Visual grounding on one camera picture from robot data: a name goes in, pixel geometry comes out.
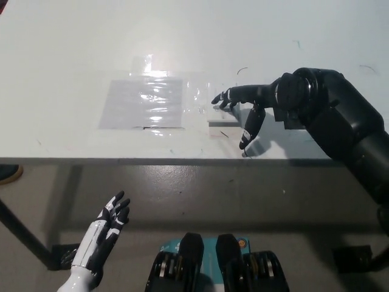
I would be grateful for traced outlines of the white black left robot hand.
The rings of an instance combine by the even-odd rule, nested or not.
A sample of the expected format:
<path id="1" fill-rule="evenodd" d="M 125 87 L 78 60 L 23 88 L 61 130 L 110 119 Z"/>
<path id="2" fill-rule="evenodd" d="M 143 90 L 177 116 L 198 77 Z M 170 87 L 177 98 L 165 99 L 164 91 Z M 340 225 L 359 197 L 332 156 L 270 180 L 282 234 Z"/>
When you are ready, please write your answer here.
<path id="1" fill-rule="evenodd" d="M 120 191 L 103 207 L 89 225 L 72 261 L 72 266 L 85 268 L 92 273 L 103 270 L 125 224 L 129 222 L 130 199 Z"/>

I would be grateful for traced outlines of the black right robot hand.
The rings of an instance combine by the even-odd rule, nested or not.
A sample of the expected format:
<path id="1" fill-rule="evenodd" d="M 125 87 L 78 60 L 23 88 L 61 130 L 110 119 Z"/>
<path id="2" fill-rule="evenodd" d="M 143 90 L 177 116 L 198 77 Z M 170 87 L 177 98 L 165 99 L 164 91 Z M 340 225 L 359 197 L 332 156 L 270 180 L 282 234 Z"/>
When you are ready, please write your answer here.
<path id="1" fill-rule="evenodd" d="M 244 150 L 257 136 L 266 116 L 266 108 L 277 105 L 275 90 L 280 79 L 276 79 L 269 85 L 242 85 L 234 86 L 222 91 L 211 101 L 212 105 L 219 105 L 223 110 L 226 106 L 233 109 L 238 103 L 251 103 L 251 108 L 239 143 L 239 148 Z"/>

